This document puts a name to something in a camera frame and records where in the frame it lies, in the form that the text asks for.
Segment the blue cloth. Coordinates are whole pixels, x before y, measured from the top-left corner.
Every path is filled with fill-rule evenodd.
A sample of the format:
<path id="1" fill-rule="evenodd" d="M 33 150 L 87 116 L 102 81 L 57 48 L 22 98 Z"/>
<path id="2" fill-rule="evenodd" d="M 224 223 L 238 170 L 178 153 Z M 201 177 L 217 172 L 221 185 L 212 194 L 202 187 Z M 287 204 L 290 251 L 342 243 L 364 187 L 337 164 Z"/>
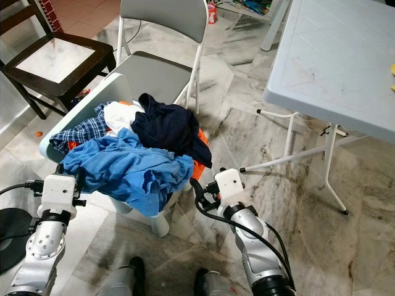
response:
<path id="1" fill-rule="evenodd" d="M 146 216 L 161 212 L 168 195 L 183 188 L 194 174 L 192 157 L 144 147 L 127 128 L 74 147 L 61 164 L 67 174 L 83 172 L 85 194 L 99 191 Z"/>

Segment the dark navy cloth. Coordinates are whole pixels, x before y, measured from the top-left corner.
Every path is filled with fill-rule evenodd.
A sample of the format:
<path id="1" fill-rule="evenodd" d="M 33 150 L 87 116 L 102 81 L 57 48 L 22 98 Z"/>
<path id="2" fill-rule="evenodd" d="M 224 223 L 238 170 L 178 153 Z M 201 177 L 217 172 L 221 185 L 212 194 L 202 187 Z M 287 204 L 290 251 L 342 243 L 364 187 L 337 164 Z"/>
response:
<path id="1" fill-rule="evenodd" d="M 194 113 L 176 104 L 157 102 L 148 93 L 141 94 L 138 102 L 144 113 L 136 113 L 131 130 L 143 146 L 169 150 L 177 156 L 191 156 L 192 136 L 200 129 Z"/>

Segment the blue plaid shirt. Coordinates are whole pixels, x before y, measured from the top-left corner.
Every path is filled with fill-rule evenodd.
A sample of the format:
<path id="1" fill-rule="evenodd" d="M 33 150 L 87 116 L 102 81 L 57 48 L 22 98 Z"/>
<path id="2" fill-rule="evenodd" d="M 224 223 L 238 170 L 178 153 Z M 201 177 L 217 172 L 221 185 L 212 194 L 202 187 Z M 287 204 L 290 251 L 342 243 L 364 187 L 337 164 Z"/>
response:
<path id="1" fill-rule="evenodd" d="M 67 154 L 86 141 L 105 136 L 109 130 L 104 118 L 104 107 L 107 107 L 107 105 L 108 103 L 105 102 L 104 104 L 96 106 L 94 109 L 96 112 L 95 117 L 82 121 L 73 128 L 68 128 L 62 132 L 56 133 L 52 136 L 49 144 L 55 150 Z"/>

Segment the black round stand base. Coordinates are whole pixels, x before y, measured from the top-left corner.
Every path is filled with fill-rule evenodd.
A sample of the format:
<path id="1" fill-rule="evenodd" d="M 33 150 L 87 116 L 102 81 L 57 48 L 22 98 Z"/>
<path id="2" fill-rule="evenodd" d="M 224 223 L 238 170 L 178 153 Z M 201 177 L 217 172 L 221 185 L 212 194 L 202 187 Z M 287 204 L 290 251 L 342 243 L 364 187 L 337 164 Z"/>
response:
<path id="1" fill-rule="evenodd" d="M 25 256 L 32 217 L 21 208 L 0 209 L 0 273 L 5 273 Z"/>

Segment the robot right leg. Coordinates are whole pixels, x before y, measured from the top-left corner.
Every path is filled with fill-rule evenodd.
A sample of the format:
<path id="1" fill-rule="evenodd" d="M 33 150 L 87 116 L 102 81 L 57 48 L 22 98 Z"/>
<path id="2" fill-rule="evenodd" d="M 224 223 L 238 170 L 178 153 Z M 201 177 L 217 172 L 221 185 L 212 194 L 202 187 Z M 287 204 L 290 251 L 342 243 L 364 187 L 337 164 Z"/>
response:
<path id="1" fill-rule="evenodd" d="M 194 280 L 194 296 L 238 296 L 238 293 L 225 276 L 201 268 Z"/>

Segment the white garment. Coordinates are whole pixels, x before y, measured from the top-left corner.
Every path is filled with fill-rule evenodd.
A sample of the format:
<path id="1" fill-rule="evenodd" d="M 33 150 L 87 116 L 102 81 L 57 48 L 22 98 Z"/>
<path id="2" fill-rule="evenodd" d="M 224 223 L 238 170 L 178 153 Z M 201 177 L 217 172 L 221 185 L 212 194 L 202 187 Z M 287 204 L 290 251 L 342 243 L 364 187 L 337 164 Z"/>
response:
<path id="1" fill-rule="evenodd" d="M 104 120 L 108 126 L 107 136 L 116 136 L 122 129 L 131 129 L 136 113 L 144 113 L 144 109 L 137 102 L 110 102 L 104 107 Z"/>

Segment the pale plastic laundry basket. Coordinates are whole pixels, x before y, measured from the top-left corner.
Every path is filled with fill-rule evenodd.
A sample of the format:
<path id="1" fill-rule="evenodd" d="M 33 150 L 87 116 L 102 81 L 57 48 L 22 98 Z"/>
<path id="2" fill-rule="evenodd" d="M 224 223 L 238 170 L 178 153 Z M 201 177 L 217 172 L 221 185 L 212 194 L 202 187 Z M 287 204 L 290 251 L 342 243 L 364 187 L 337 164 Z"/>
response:
<path id="1" fill-rule="evenodd" d="M 56 123 L 56 125 L 43 136 L 42 141 L 39 142 L 39 152 L 42 156 L 48 158 L 53 162 L 59 163 L 65 157 L 65 154 L 55 150 L 50 145 L 51 136 L 61 132 L 64 129 L 70 129 L 82 121 L 92 118 L 96 115 L 95 107 L 99 104 L 111 101 L 126 101 L 134 102 L 139 98 L 140 94 L 133 94 L 130 85 L 125 77 L 120 73 L 113 73 L 105 77 L 97 87 L 88 93 L 75 107 L 68 111 L 63 118 Z M 94 194 L 95 197 L 103 201 L 110 201 L 115 206 L 115 211 L 118 214 L 126 215 L 131 213 L 133 217 L 141 218 L 146 224 L 151 226 L 152 233 L 157 237 L 164 237 L 168 234 L 170 225 L 165 217 L 165 213 L 161 212 L 155 217 L 149 218 L 146 215 L 140 214 L 139 211 L 130 208 L 125 203 L 115 200 L 109 195 Z"/>

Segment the dark wooden chair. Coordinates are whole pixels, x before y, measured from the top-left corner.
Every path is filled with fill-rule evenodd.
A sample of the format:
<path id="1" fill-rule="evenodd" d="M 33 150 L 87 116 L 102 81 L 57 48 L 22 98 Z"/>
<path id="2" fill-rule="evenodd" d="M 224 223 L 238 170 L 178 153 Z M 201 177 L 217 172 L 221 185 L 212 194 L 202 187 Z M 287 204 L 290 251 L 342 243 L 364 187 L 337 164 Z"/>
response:
<path id="1" fill-rule="evenodd" d="M 112 71 L 116 62 L 113 47 L 82 36 L 50 29 L 35 0 L 7 17 L 0 18 L 0 34 L 30 18 L 36 18 L 43 37 L 20 51 L 0 70 L 14 85 L 29 107 L 41 119 L 47 107 L 58 115 L 66 115 L 74 107 L 74 99 L 97 76 Z"/>

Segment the red snack packet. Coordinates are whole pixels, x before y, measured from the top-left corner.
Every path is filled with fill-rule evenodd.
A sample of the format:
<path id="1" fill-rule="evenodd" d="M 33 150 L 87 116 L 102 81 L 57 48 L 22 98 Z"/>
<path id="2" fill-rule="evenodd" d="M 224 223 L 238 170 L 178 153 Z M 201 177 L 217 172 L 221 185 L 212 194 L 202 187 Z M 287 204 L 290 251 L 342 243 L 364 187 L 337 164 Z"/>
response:
<path id="1" fill-rule="evenodd" d="M 217 6 L 214 0 L 207 1 L 207 23 L 217 23 Z"/>

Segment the red white patterned panel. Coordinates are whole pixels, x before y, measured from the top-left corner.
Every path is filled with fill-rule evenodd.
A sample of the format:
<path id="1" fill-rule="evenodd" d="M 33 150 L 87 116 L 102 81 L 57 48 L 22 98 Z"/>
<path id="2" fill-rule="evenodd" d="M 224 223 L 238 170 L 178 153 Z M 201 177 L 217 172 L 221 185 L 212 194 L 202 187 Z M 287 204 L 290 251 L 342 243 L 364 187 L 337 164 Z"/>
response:
<path id="1" fill-rule="evenodd" d="M 52 31 L 63 31 L 62 24 L 57 16 L 56 8 L 54 7 L 55 1 L 56 0 L 41 0 L 41 5 Z"/>

